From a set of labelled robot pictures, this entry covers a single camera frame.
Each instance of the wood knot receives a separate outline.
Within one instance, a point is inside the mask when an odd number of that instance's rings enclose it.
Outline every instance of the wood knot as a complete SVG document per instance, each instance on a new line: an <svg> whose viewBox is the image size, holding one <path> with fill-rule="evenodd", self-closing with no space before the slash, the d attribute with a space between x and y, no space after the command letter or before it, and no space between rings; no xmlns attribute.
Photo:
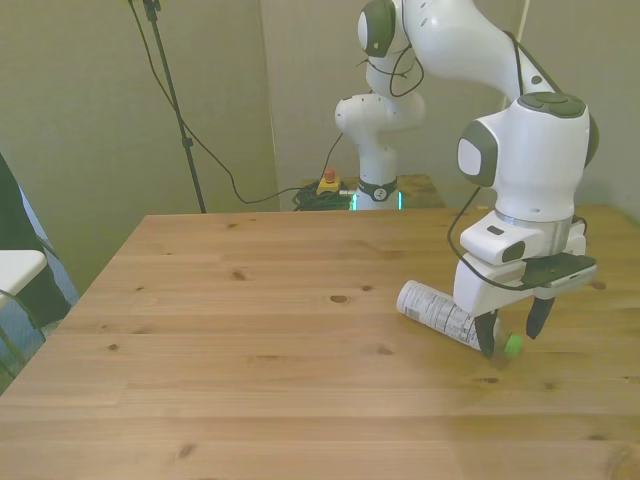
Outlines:
<svg viewBox="0 0 640 480"><path fill-rule="evenodd" d="M237 280L239 282L244 282L247 279L246 275L240 270L234 270L233 272L231 272L231 275L233 276L234 280Z"/></svg>
<svg viewBox="0 0 640 480"><path fill-rule="evenodd" d="M184 460L189 455L191 455L193 452L195 452L197 447L198 446L193 444L193 443L188 443L188 444L184 445L180 449L180 451L178 452L178 458L181 459L181 460Z"/></svg>
<svg viewBox="0 0 640 480"><path fill-rule="evenodd" d="M331 301L333 303L347 303L349 301L349 297L345 297L344 295L333 295L331 297Z"/></svg>
<svg viewBox="0 0 640 480"><path fill-rule="evenodd" d="M386 345L378 345L378 347L376 348L376 353L378 355L384 355L384 356L388 356L388 355L394 355L396 352L394 352L393 350L391 350L389 347L387 347Z"/></svg>
<svg viewBox="0 0 640 480"><path fill-rule="evenodd" d="M593 288L594 290L606 290L607 289L607 284L604 282L599 282L598 280L594 280L593 282L591 282L589 284L589 286L591 288Z"/></svg>
<svg viewBox="0 0 640 480"><path fill-rule="evenodd" d="M280 360L279 355L256 355L254 358L265 362L275 362L276 360Z"/></svg>

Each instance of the beige wall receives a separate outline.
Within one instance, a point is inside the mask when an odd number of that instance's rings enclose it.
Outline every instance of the beige wall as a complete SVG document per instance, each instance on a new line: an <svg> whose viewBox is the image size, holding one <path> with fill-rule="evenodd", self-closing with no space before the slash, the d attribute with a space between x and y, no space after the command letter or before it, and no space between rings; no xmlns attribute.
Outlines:
<svg viewBox="0 0 640 480"><path fill-rule="evenodd" d="M366 0L261 0L271 108L280 187L297 186L320 174L338 135L335 106L341 98L369 90L366 56L357 23ZM517 30L521 0L477 1L499 27ZM429 173L447 203L459 205L472 187L456 167L459 135L469 121L493 113L500 95L472 83L427 76L419 90L427 100L427 120L418 130L396 134L402 174ZM332 164L341 174L357 175L355 148L344 140ZM290 209L288 199L282 207Z"/></svg>
<svg viewBox="0 0 640 480"><path fill-rule="evenodd" d="M247 197L273 193L258 0L165 0L160 28L184 117ZM197 211L176 119L124 0L2 0L0 32L0 149L84 290L144 215ZM242 209L195 155L209 210Z"/></svg>
<svg viewBox="0 0 640 480"><path fill-rule="evenodd" d="M524 43L600 126L600 150L578 199L617 205L640 220L640 3L534 0Z"/></svg>

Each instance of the microphone stand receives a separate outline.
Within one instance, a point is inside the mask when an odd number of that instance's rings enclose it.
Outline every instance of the microphone stand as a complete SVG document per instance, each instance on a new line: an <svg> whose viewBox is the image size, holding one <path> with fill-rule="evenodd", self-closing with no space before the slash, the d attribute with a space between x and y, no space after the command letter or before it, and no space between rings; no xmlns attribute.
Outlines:
<svg viewBox="0 0 640 480"><path fill-rule="evenodd" d="M158 14L160 11L159 0L143 0L144 10L147 14L147 19L151 22L151 28L153 29L153 35L156 38L156 44L158 45L158 52L160 53L160 59L162 60L162 67L164 68L164 74L167 77L167 84L169 86L169 93L171 95L171 103L173 103L173 109L176 112L178 119L178 127L180 128L180 135L182 136L182 146L184 147L185 154L187 155L187 162L189 163L189 170L191 171L191 178L193 180L193 187L198 197L198 204L200 206L200 213L207 213L207 209L204 204L204 198L202 197L202 190L200 189L200 181L198 180L198 172L193 161L193 153L191 147L193 147L193 139L187 136L184 120L180 113L180 107L178 106L178 97L176 96L176 89L173 86L173 80L171 78L171 71L169 70L169 63L167 62L167 55L162 45L162 39L160 38L160 30L158 30Z"/></svg>

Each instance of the table surface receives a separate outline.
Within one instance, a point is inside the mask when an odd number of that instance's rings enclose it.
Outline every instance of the table surface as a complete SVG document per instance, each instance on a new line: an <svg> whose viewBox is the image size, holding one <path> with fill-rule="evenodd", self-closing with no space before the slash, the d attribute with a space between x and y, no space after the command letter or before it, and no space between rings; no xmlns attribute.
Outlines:
<svg viewBox="0 0 640 480"><path fill-rule="evenodd" d="M452 210L148 217L0 398L0 478L638 479L640 228L579 213L597 280L502 370L395 312Z"/></svg>

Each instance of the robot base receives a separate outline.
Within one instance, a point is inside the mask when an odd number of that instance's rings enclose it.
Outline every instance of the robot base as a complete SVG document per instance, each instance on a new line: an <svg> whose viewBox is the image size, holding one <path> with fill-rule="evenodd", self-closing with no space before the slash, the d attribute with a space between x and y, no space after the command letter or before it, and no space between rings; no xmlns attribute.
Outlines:
<svg viewBox="0 0 640 480"><path fill-rule="evenodd" d="M353 196L351 210L402 210L403 195L402 192L395 191L384 202L376 202L369 195L360 191Z"/></svg>

